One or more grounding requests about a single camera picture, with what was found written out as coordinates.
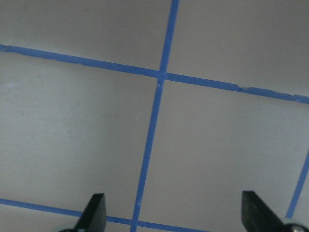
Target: dark plastic part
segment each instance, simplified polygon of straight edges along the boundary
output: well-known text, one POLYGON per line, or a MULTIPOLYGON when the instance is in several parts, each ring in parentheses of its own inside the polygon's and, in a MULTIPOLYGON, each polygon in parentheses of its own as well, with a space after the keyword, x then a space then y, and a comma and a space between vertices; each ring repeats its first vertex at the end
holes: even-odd
POLYGON ((104 193, 93 194, 74 229, 60 232, 104 232, 106 208, 104 193))
POLYGON ((247 232, 294 232, 294 226, 300 226, 303 232, 309 232, 303 225, 284 225, 253 191, 242 192, 241 221, 247 232))

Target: blue grid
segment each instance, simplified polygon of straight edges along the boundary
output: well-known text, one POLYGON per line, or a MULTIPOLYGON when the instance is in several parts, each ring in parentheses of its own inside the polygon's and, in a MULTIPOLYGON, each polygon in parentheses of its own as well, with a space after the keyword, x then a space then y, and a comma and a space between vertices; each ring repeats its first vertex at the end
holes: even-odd
MULTIPOLYGON (((159 70, 140 68, 140 67, 135 67, 135 66, 111 63, 111 62, 100 61, 100 60, 89 59, 89 58, 69 56, 69 55, 35 50, 35 49, 24 48, 24 47, 5 46, 5 45, 0 44, 1 52, 13 52, 13 53, 19 53, 25 56, 45 58, 45 59, 54 59, 54 60, 61 61, 61 62, 82 64, 85 66, 98 67, 102 69, 108 69, 108 70, 119 71, 119 72, 124 72, 124 73, 127 72, 127 73, 132 73, 132 74, 140 74, 144 76, 154 77, 157 79, 157 88, 156 88, 155 96, 154 96, 153 108, 152 108, 152 113, 151 113, 151 119, 150 119, 150 124, 149 124, 149 129, 148 129, 148 135, 147 135, 147 140, 146 140, 146 146, 145 146, 145 151, 144 151, 144 156, 143 156, 139 185, 137 189, 132 219, 110 217, 110 216, 107 217, 108 222, 130 225, 131 226, 130 232, 136 232, 137 227, 146 227, 146 228, 172 231, 172 232, 207 232, 207 231, 195 230, 195 229, 184 228, 184 227, 177 227, 177 226, 170 226, 170 225, 139 221, 140 207, 142 203, 143 192, 144 192, 145 182, 147 178, 148 166, 149 166, 149 161, 150 161, 150 156, 151 156, 151 151, 152 151, 152 146, 153 146, 153 141, 154 141, 154 136, 155 136, 155 129, 157 125, 157 119, 158 119, 165 80, 309 104, 308 96, 279 93, 279 92, 275 92, 269 89, 256 88, 256 87, 242 88, 232 83, 201 79, 197 77, 191 77, 191 76, 185 76, 185 75, 179 75, 179 74, 173 74, 173 73, 166 72, 167 67, 168 67, 168 62, 169 62, 169 54, 171 50, 173 32, 174 32, 175 24, 176 24, 178 6, 179 6, 179 0, 172 0, 171 7, 170 7, 169 21, 168 21, 168 26, 167 26, 167 31, 166 31, 166 37, 165 37, 165 43, 163 47, 163 53, 162 53, 159 70)), ((304 165, 301 170, 293 197, 291 199, 289 208, 287 210, 287 213, 286 213, 287 218, 291 218, 293 216, 293 213, 297 206, 297 202, 299 200, 301 191, 303 189, 303 185, 305 183, 308 171, 309 171, 309 153, 307 154, 306 159, 304 161, 304 165)), ((79 212, 79 211, 49 207, 49 206, 38 205, 38 204, 24 203, 24 202, 12 201, 12 200, 7 200, 7 199, 0 199, 0 204, 22 207, 22 208, 27 208, 27 209, 32 209, 32 210, 39 210, 39 211, 50 212, 50 213, 55 213, 55 214, 75 216, 75 217, 80 217, 80 215, 82 214, 82 212, 79 212)))

